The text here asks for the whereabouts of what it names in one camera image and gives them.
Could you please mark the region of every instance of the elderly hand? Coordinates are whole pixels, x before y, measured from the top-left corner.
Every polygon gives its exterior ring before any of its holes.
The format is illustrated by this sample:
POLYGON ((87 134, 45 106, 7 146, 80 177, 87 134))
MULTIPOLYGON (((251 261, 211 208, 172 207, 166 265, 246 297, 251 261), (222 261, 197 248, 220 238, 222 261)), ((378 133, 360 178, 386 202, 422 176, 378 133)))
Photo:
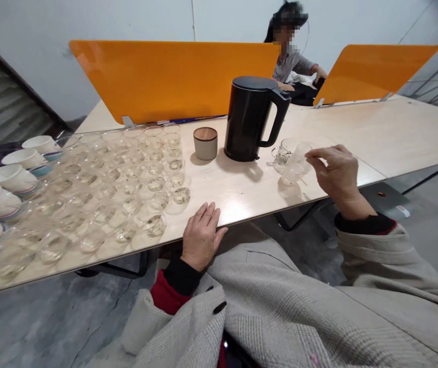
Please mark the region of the elderly hand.
POLYGON ((346 220, 364 220, 377 215, 358 191, 358 160, 344 145, 313 149, 306 157, 316 171, 319 186, 333 199, 346 220))
POLYGON ((181 259, 198 272, 202 272, 208 266, 227 233, 227 227, 215 231, 219 217, 220 209, 216 209, 215 203, 212 202, 210 205, 204 203, 197 213, 188 219, 183 233, 181 259))
POLYGON ((326 79, 328 77, 328 74, 326 74, 325 70, 319 65, 316 65, 314 67, 313 73, 316 73, 316 80, 314 81, 314 83, 317 83, 320 78, 326 79))

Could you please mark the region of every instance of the kettle lid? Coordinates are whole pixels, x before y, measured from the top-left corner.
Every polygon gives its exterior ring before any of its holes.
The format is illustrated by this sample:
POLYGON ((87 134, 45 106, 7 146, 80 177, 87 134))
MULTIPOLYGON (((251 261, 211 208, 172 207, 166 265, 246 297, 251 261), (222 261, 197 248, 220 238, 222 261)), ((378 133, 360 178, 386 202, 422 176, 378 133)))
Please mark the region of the kettle lid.
POLYGON ((233 79, 233 86, 243 89, 264 91, 277 88, 279 85, 276 81, 269 78, 244 76, 233 79))

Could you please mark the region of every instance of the dark hair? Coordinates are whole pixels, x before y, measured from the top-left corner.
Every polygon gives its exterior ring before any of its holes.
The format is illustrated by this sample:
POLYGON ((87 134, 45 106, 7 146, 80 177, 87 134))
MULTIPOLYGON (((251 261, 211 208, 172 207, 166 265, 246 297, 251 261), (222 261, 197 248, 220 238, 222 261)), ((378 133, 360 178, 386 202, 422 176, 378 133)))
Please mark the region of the dark hair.
POLYGON ((278 12, 273 15, 263 42, 273 42, 273 31, 277 31, 281 27, 288 27, 290 29, 302 27, 308 18, 308 14, 304 14, 302 10, 302 5, 298 2, 288 2, 285 0, 278 12))

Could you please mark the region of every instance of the coat button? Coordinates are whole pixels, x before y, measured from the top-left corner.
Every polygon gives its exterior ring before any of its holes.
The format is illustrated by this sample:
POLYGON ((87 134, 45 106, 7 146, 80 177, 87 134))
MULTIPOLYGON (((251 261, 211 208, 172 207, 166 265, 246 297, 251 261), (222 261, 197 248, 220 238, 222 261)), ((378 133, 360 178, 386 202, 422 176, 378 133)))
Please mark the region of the coat button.
POLYGON ((227 305, 227 302, 222 302, 221 304, 219 304, 217 307, 215 307, 214 311, 212 312, 213 314, 217 314, 220 313, 222 311, 222 309, 224 309, 224 307, 227 305))

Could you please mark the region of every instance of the wooden table top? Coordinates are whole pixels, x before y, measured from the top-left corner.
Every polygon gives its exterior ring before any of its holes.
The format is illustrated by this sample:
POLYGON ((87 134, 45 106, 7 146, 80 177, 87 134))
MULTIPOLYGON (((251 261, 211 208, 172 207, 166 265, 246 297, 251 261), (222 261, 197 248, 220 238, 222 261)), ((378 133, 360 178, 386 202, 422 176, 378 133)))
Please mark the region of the wooden table top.
MULTIPOLYGON (((275 112, 273 106, 263 139, 269 135, 275 112)), ((50 268, 34 261, 14 280, 0 283, 0 290, 180 239, 188 218, 204 202, 214 201, 221 208, 219 226, 224 226, 326 197, 313 170, 297 185, 282 185, 280 174, 271 165, 273 147, 260 148, 260 159, 251 163, 226 157, 223 151, 226 123, 227 118, 218 118, 181 125, 185 169, 192 179, 191 200, 179 215, 165 214, 168 224, 160 238, 136 236, 125 248, 105 244, 87 259, 68 252, 50 268), (218 132, 219 152, 209 162, 199 160, 194 154, 193 131, 205 126, 218 132)), ((77 133, 122 127, 100 101, 77 133)), ((438 107, 400 96, 381 103, 321 109, 291 105, 274 147, 287 137, 300 137, 315 148, 345 144, 359 159, 358 185, 365 186, 438 164, 438 107)))

